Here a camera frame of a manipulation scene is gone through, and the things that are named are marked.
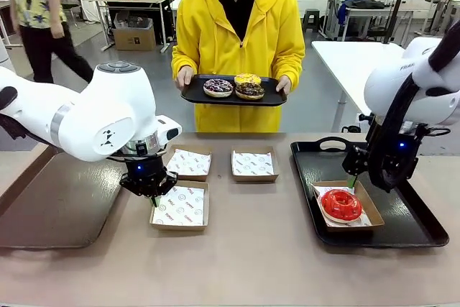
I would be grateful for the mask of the hoodie person's right hand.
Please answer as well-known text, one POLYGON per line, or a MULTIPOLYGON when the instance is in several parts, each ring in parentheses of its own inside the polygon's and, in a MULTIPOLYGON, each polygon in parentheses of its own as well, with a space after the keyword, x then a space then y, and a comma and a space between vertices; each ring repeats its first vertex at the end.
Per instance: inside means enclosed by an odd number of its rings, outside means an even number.
POLYGON ((183 66, 179 70, 177 78, 175 79, 176 87, 179 90, 183 90, 186 86, 190 85, 190 82, 193 79, 194 75, 195 72, 192 67, 190 67, 189 65, 183 66))

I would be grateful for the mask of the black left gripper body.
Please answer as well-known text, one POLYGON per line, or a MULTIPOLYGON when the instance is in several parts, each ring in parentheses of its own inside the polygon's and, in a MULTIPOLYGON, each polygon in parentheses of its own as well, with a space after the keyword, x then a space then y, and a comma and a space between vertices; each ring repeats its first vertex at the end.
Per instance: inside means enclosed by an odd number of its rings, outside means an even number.
POLYGON ((167 173, 161 157, 129 160, 126 161, 126 168, 127 172, 124 176, 142 182, 152 181, 156 187, 163 181, 167 173))

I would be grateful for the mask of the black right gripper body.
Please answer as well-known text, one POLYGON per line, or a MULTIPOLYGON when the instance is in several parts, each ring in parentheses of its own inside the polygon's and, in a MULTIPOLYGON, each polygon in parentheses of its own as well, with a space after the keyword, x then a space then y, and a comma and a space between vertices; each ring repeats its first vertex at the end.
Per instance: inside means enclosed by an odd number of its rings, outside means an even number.
POLYGON ((411 134, 398 134, 390 149, 388 178, 390 181, 408 180, 418 163, 419 138, 411 134))

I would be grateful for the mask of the hoodie person's left hand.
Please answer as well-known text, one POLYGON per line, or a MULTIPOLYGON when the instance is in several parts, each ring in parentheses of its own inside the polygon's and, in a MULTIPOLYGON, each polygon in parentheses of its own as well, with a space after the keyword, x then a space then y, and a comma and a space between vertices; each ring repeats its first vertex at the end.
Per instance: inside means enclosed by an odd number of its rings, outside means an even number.
POLYGON ((283 91, 286 95, 288 95, 291 92, 291 88, 292 83, 289 77, 286 75, 281 76, 276 87, 276 92, 283 91))

